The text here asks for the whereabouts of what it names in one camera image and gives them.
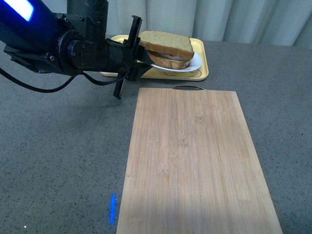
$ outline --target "white curtain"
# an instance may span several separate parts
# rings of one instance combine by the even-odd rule
[[[66,12],[66,0],[43,0]],[[312,0],[108,0],[107,34],[129,34],[132,15],[141,30],[201,40],[300,46],[312,49]]]

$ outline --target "blue light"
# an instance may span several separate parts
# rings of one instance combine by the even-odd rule
[[[20,16],[26,21],[30,21],[34,7],[27,0],[4,0],[9,6],[11,6]]]
[[[111,214],[110,214],[110,222],[111,224],[114,223],[114,218],[115,218],[115,204],[116,204],[116,194],[112,195],[111,199]]]

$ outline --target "wooden cutting board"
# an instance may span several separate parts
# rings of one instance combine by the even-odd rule
[[[141,88],[117,234],[282,233],[237,95]]]

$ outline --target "sandwich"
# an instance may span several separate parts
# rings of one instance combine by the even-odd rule
[[[162,31],[146,30],[138,35],[155,65],[175,70],[187,68],[194,56],[190,38]]]

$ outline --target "gray countertop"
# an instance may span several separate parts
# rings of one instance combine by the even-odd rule
[[[237,92],[283,233],[312,233],[312,50],[204,45],[204,81],[127,82],[121,100],[83,76],[54,94],[0,77],[0,233],[115,233],[138,90],[180,84]],[[0,67],[42,88],[68,78],[34,74],[4,52]]]

